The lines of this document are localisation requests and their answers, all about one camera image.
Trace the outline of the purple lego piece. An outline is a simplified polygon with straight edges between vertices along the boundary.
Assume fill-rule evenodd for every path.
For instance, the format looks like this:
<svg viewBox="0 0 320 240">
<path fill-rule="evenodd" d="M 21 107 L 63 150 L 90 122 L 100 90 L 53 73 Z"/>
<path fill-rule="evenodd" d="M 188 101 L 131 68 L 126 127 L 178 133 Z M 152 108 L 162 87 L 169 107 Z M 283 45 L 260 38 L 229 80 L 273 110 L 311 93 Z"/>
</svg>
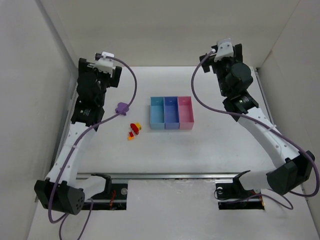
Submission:
<svg viewBox="0 0 320 240">
<path fill-rule="evenodd" d="M 125 102 L 119 102 L 117 104 L 117 107 L 115 108 L 115 113 L 122 116 L 126 116 L 128 111 L 129 111 L 129 107 L 128 107 L 128 104 Z"/>
</svg>

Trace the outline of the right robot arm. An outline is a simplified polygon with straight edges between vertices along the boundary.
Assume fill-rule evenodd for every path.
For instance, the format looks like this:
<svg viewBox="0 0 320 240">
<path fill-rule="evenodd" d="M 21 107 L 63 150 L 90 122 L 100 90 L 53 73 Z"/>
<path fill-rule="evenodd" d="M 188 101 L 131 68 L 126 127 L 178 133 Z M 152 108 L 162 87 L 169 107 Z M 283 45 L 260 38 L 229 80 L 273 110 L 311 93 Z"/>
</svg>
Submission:
<svg viewBox="0 0 320 240">
<path fill-rule="evenodd" d="M 253 77 L 243 62 L 242 45 L 233 45 L 228 39 L 220 41 L 209 53 L 200 56 L 198 67 L 205 73 L 212 71 L 217 77 L 224 110 L 214 109 L 214 112 L 232 116 L 255 138 L 273 163 L 271 170 L 246 170 L 233 177 L 231 183 L 219 184 L 217 187 L 223 189 L 224 197 L 241 198 L 255 189 L 269 189 L 283 196 L 309 180 L 311 172 L 316 175 L 316 187 L 311 193 L 315 196 L 320 188 L 315 156 L 282 135 L 249 94 Z"/>
</svg>

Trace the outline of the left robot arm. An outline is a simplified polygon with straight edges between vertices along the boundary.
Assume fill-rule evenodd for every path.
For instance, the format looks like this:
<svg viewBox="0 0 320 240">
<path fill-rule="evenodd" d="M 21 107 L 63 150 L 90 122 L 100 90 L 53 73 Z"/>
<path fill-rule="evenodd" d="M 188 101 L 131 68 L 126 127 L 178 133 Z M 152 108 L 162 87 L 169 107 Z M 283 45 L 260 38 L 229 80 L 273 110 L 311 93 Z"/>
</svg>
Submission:
<svg viewBox="0 0 320 240">
<path fill-rule="evenodd" d="M 85 148 L 98 130 L 105 113 L 103 106 L 107 88 L 119 85 L 122 68 L 109 58 L 95 63 L 78 61 L 76 92 L 78 97 L 70 119 L 69 131 L 59 156 L 44 180 L 37 180 L 34 191 L 42 206 L 65 214 L 77 215 L 85 201 L 98 194 L 109 194 L 109 176 L 91 175 L 77 182 L 78 169 Z"/>
</svg>

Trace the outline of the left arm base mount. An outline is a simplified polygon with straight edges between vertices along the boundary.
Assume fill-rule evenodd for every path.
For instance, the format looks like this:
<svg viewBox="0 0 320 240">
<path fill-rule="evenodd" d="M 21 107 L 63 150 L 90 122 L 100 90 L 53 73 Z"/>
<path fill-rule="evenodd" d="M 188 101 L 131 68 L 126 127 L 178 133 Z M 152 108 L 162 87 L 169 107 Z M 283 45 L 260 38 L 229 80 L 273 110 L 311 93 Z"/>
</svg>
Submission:
<svg viewBox="0 0 320 240">
<path fill-rule="evenodd" d="M 112 183 L 110 193 L 101 192 L 92 197 L 93 211 L 125 211 L 127 209 L 128 182 Z"/>
</svg>

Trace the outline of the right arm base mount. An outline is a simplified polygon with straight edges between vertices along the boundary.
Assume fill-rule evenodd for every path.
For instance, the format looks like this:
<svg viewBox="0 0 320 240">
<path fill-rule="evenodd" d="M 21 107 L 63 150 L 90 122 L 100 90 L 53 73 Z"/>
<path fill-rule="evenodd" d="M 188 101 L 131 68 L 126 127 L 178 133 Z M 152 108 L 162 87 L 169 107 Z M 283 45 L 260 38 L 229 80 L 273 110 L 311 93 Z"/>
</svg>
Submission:
<svg viewBox="0 0 320 240">
<path fill-rule="evenodd" d="M 254 190 L 244 190 L 238 183 L 218 182 L 215 184 L 214 197 L 218 200 L 219 210 L 264 210 L 261 196 Z"/>
</svg>

